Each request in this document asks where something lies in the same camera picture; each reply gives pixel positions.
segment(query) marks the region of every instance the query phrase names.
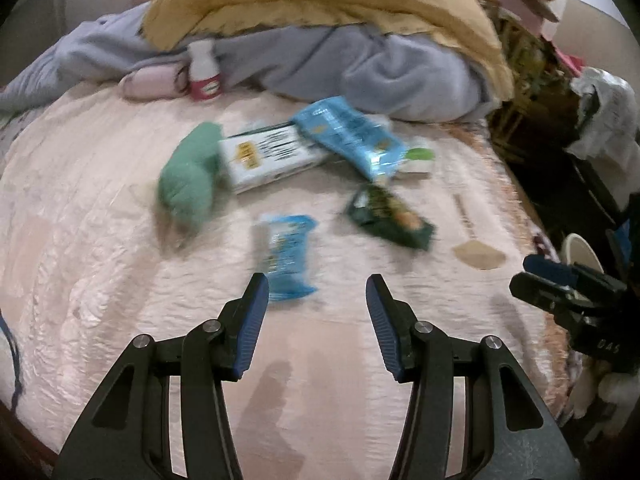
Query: white bottle cap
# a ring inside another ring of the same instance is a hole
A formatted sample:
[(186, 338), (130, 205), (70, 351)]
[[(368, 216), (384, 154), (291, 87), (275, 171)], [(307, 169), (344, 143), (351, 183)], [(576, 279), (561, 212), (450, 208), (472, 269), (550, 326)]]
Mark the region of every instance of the white bottle cap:
[(187, 48), (191, 54), (191, 59), (199, 56), (211, 56), (211, 52), (213, 51), (213, 38), (192, 41), (188, 44)]

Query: quilted bedspread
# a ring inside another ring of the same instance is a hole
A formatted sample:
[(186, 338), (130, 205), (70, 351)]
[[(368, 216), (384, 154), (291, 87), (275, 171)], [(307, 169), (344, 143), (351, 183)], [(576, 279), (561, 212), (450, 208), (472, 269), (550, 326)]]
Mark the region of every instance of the quilted bedspread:
[[(545, 399), (558, 397), (562, 338), (508, 290), (529, 250), (522, 210), (480, 148), (484, 140), (468, 130), (393, 125), (398, 136), (427, 136), (436, 146), (432, 178), (394, 184), (436, 226), (427, 253), (371, 237), (346, 218), (362, 184), (346, 162), (221, 196), (204, 231), (178, 250), (167, 243), (154, 213), (155, 186), (178, 142), (202, 121), (222, 124), (229, 136), (282, 122), (301, 107), (250, 91), (204, 106), (187, 98), (132, 104), (112, 86), (81, 84), (14, 142), (0, 180), (0, 300), (22, 357), (17, 415), (44, 444), (61, 449), (135, 335), (184, 335), (241, 295), (255, 269), (252, 227), (264, 213), (318, 221), (308, 251), (318, 291), (268, 307), (250, 370), (225, 385), (246, 478), (387, 478), (411, 386), (395, 383), (382, 362), (364, 297), (374, 272), (450, 336), (500, 336)], [(452, 254), (467, 240), (444, 178), (452, 160), (476, 236), (507, 256), (498, 269), (475, 270)], [(11, 366), (0, 341), (4, 402), (12, 395)], [(452, 471), (460, 467), (461, 392), (457, 383)], [(177, 383), (171, 395), (174, 470), (184, 473)]]

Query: metal screw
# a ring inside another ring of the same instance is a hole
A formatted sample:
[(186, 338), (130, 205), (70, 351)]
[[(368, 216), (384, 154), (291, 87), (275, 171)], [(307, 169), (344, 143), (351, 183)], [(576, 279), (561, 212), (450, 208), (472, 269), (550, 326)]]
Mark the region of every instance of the metal screw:
[(151, 338), (147, 334), (140, 334), (133, 338), (133, 346), (136, 348), (144, 348), (151, 343)]
[(209, 319), (202, 324), (202, 329), (210, 334), (217, 332), (221, 328), (222, 325), (217, 319)]
[(414, 328), (421, 334), (428, 334), (433, 331), (433, 325), (428, 321), (416, 321)]
[(484, 340), (484, 344), (487, 345), (489, 348), (493, 348), (494, 350), (497, 350), (502, 346), (502, 341), (497, 335), (490, 335), (490, 336), (487, 336), (487, 338)]

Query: blue snack bag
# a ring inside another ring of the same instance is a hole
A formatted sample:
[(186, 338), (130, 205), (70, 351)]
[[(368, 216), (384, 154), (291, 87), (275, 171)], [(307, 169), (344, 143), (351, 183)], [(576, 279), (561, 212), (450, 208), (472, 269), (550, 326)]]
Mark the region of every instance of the blue snack bag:
[(344, 97), (315, 102), (291, 120), (306, 136), (346, 158), (373, 183), (384, 184), (393, 177), (406, 153), (404, 142), (351, 108)]
[(262, 272), (269, 280), (269, 301), (304, 298), (316, 288), (306, 282), (306, 235), (316, 227), (307, 215), (263, 216), (268, 254)]

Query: plastic bottle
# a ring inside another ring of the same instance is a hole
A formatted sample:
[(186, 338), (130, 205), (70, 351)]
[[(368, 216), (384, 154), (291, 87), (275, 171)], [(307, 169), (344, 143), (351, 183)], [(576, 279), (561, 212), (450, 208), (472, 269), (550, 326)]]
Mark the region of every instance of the plastic bottle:
[(188, 46), (191, 56), (189, 82), (195, 101), (208, 101), (222, 94), (220, 67), (213, 56), (213, 40), (193, 41)]

